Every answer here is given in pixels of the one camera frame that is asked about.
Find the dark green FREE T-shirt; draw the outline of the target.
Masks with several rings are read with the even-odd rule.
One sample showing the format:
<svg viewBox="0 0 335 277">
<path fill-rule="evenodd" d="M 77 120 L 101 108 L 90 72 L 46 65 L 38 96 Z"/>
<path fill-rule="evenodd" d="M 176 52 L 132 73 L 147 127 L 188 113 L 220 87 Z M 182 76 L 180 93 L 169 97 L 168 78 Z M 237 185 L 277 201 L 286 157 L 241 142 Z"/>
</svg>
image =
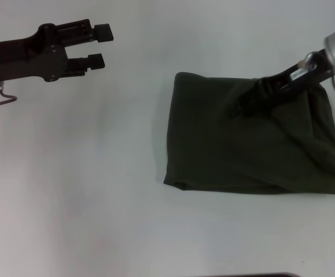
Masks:
<svg viewBox="0 0 335 277">
<path fill-rule="evenodd" d="M 255 80 L 175 76 L 164 183 L 242 194 L 335 194 L 335 124 L 313 86 L 268 112 L 231 117 Z"/>
</svg>

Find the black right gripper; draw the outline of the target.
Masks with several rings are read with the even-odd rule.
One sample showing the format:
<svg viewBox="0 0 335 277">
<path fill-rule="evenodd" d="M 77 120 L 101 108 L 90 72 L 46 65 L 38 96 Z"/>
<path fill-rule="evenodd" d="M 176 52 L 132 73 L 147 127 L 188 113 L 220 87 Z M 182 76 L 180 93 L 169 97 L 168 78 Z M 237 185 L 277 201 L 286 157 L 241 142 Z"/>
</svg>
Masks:
<svg viewBox="0 0 335 277">
<path fill-rule="evenodd" d="M 314 51 L 289 69 L 260 79 L 252 88 L 238 96 L 230 105 L 231 118 L 246 117 L 271 109 L 274 102 L 289 101 L 311 85 L 331 78 L 332 65 L 326 51 Z"/>
</svg>

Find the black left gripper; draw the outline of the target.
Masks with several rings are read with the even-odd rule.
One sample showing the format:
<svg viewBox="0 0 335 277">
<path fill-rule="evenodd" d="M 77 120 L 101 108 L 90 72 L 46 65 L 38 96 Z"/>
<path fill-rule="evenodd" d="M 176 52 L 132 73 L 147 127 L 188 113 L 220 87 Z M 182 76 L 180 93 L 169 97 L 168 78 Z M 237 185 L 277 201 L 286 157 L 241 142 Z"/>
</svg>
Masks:
<svg viewBox="0 0 335 277">
<path fill-rule="evenodd" d="M 68 60 L 64 47 L 113 40 L 109 24 L 92 26 L 88 19 L 57 26 L 41 25 L 28 38 L 0 42 L 0 81 L 26 77 L 55 81 L 64 73 L 65 77 L 84 76 L 88 69 L 105 67 L 102 54 Z"/>
</svg>

